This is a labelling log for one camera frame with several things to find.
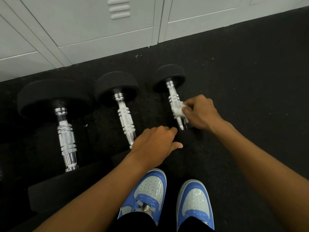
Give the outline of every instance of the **black rubber floor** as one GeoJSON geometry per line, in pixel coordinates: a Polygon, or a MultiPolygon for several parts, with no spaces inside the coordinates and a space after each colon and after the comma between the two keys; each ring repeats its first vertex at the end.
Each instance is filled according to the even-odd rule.
{"type": "MultiPolygon", "coordinates": [[[[101,75],[123,70],[134,74],[141,87],[139,96],[127,104],[137,133],[159,125],[174,126],[167,95],[153,93],[147,80],[159,66],[176,63],[187,74],[187,81],[177,90],[182,100],[198,94],[212,98],[221,116],[249,140],[309,178],[308,39],[309,8],[293,10],[1,82],[0,108],[14,109],[16,94],[37,79],[67,78],[92,92],[101,75]]],[[[73,120],[73,125],[80,166],[128,149],[116,107],[98,107],[73,120]]],[[[56,126],[33,124],[34,130],[24,138],[0,146],[3,197],[63,173],[56,126]]],[[[168,180],[161,225],[169,231],[176,229],[176,198],[187,179],[198,179],[206,186],[217,231],[283,231],[213,136],[202,132],[160,168],[168,180]]]]}

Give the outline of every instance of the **pants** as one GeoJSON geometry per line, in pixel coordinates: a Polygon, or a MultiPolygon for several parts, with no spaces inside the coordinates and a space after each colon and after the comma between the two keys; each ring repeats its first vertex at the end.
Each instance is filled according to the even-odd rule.
{"type": "MultiPolygon", "coordinates": [[[[133,212],[123,215],[111,227],[109,231],[128,231],[128,228],[136,230],[157,231],[157,226],[153,219],[146,213],[133,212]]],[[[192,232],[192,229],[199,229],[203,232],[214,231],[208,225],[195,217],[187,218],[180,226],[178,232],[192,232]]]]}

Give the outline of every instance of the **person's right arm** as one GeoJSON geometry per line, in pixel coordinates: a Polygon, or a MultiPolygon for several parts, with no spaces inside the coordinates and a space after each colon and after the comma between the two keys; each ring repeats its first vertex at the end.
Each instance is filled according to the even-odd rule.
{"type": "Polygon", "coordinates": [[[290,231],[309,231],[309,181],[241,135],[224,121],[211,99],[188,99],[183,108],[190,123],[213,133],[272,212],[290,231]]]}

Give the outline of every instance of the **white wipe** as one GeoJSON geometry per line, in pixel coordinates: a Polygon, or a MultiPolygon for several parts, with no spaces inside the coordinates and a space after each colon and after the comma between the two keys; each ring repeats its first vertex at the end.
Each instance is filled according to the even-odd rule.
{"type": "Polygon", "coordinates": [[[180,101],[180,103],[181,103],[181,104],[180,104],[180,107],[173,107],[173,108],[172,108],[172,111],[173,111],[173,113],[175,114],[175,117],[176,117],[176,118],[178,118],[178,117],[183,117],[183,118],[185,118],[186,124],[188,124],[189,121],[188,121],[187,117],[184,115],[184,113],[183,113],[183,111],[182,111],[182,108],[185,107],[186,105],[184,105],[182,101],[180,101]]]}

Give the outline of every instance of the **sneaker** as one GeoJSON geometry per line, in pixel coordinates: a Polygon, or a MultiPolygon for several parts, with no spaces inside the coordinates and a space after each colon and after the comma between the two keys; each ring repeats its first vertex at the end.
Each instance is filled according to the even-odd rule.
{"type": "Polygon", "coordinates": [[[198,180],[188,180],[181,186],[176,204],[177,230],[188,217],[195,217],[214,230],[209,196],[203,183],[198,180]]]}
{"type": "Polygon", "coordinates": [[[118,219],[131,212],[144,212],[158,225],[166,191],[166,176],[160,169],[150,170],[134,187],[120,208],[118,219]]]}

